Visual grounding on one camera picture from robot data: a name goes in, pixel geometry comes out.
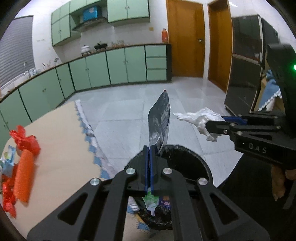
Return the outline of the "orange thermos bottle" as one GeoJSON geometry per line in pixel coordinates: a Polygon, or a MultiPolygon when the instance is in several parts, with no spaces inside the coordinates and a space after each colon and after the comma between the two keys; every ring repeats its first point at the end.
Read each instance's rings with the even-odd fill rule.
{"type": "Polygon", "coordinates": [[[165,28],[162,30],[162,42],[168,43],[168,32],[165,28]]]}

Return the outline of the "black range hood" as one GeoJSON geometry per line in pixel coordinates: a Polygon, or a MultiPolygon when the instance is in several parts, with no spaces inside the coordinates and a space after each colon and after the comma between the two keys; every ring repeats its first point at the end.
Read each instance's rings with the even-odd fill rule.
{"type": "Polygon", "coordinates": [[[74,32],[84,32],[98,24],[107,23],[101,6],[92,6],[70,13],[70,27],[74,32]]]}

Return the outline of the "light blue milk carton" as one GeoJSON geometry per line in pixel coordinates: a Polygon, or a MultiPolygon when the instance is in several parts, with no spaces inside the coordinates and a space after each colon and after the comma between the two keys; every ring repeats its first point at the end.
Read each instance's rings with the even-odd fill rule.
{"type": "Polygon", "coordinates": [[[1,157],[1,167],[2,173],[11,178],[13,175],[13,170],[15,166],[15,155],[16,155],[16,148],[13,146],[8,146],[8,149],[1,157]]]}

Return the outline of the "black trash bin with bag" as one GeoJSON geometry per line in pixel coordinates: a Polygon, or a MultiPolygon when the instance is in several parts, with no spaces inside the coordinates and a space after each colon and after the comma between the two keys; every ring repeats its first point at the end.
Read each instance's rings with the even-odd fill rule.
{"type": "MultiPolygon", "coordinates": [[[[139,152],[126,168],[138,171],[144,185],[144,151],[139,152]]],[[[150,188],[144,197],[135,197],[136,213],[153,230],[181,230],[197,225],[196,209],[192,203],[199,178],[212,182],[212,174],[205,161],[195,152],[179,145],[166,145],[154,158],[154,194],[150,188]]]]}

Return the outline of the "silver foil snack bag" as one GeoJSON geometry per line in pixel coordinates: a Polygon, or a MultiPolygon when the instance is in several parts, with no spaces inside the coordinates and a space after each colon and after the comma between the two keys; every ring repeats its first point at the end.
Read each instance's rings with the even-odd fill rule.
{"type": "Polygon", "coordinates": [[[170,115],[169,95],[164,90],[148,114],[149,146],[154,146],[159,156],[168,141],[170,115]]]}

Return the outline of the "white tissue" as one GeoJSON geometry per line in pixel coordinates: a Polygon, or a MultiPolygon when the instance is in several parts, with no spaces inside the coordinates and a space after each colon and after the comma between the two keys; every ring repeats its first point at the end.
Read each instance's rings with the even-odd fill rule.
{"type": "Polygon", "coordinates": [[[210,133],[206,129],[208,121],[225,121],[224,118],[218,113],[210,110],[209,108],[202,108],[195,113],[173,113],[173,115],[180,121],[186,121],[193,124],[200,134],[205,135],[207,141],[216,142],[221,134],[210,133]]]}

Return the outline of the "green lower kitchen cabinets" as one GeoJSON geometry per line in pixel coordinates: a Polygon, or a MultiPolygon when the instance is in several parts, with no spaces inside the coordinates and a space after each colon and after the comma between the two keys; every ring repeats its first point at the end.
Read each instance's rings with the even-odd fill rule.
{"type": "Polygon", "coordinates": [[[90,54],[44,71],[1,99],[1,148],[27,126],[84,90],[171,81],[171,44],[134,45],[90,54]]]}

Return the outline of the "chrome sink faucet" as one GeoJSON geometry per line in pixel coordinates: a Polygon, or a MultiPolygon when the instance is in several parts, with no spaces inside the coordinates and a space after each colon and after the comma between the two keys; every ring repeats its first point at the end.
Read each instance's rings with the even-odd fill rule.
{"type": "Polygon", "coordinates": [[[29,67],[28,67],[28,63],[27,63],[27,61],[25,61],[25,62],[23,63],[23,75],[24,75],[24,76],[26,76],[26,75],[30,76],[30,69],[29,69],[29,67]]]}

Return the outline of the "black cabinet with glass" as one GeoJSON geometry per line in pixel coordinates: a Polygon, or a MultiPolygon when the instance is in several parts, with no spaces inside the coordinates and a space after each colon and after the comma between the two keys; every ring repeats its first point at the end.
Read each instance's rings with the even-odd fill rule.
{"type": "Polygon", "coordinates": [[[254,110],[266,66],[269,44],[279,44],[275,28],[260,15],[232,18],[233,47],[229,83],[224,101],[234,116],[254,110]]]}

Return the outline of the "wooden door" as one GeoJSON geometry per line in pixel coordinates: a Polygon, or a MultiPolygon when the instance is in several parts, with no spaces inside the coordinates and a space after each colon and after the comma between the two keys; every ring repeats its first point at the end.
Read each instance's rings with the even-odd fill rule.
{"type": "Polygon", "coordinates": [[[172,73],[203,77],[205,22],[203,5],[192,1],[167,1],[172,73]]]}
{"type": "Polygon", "coordinates": [[[227,0],[208,4],[210,55],[208,79],[227,91],[232,58],[232,20],[227,0]]]}

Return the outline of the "green upper wall cabinets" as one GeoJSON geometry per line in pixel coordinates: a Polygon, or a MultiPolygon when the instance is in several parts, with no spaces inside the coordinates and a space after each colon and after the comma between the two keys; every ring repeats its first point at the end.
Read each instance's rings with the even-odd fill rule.
{"type": "Polygon", "coordinates": [[[149,22],[148,1],[69,1],[51,13],[52,46],[78,39],[100,23],[113,26],[149,22]]]}

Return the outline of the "red plastic bag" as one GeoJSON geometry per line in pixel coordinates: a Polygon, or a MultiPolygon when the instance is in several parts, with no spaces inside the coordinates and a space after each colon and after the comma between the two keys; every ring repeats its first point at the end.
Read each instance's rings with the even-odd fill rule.
{"type": "Polygon", "coordinates": [[[28,136],[26,134],[26,130],[23,126],[18,125],[16,130],[10,131],[10,136],[15,141],[16,155],[15,155],[15,166],[13,170],[13,175],[11,178],[8,178],[2,173],[1,167],[1,194],[2,194],[2,207],[5,212],[10,214],[12,218],[16,218],[16,208],[15,204],[18,200],[14,195],[14,185],[15,185],[15,177],[16,171],[18,168],[18,162],[20,160],[21,154],[23,150],[29,150],[33,153],[35,159],[40,153],[40,146],[37,141],[37,138],[34,135],[28,136]]]}

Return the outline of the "white cooking pot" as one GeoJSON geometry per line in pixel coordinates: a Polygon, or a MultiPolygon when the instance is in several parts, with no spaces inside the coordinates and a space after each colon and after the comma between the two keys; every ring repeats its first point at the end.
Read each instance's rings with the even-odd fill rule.
{"type": "Polygon", "coordinates": [[[80,53],[81,53],[82,56],[91,53],[90,47],[88,45],[83,45],[80,48],[80,53]]]}

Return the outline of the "black wok on stove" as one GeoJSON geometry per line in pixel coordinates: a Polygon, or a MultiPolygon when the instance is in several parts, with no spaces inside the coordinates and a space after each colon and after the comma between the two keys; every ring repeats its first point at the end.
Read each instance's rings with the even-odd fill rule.
{"type": "Polygon", "coordinates": [[[106,49],[108,46],[107,43],[97,43],[95,46],[94,46],[94,49],[96,50],[96,52],[102,50],[102,49],[106,49]]]}

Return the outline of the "grey window blind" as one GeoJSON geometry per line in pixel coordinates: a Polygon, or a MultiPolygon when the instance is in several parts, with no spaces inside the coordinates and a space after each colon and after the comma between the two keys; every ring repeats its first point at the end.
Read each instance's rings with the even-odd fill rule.
{"type": "Polygon", "coordinates": [[[23,63],[35,68],[32,42],[33,16],[14,19],[1,38],[1,87],[23,74],[23,63]]]}

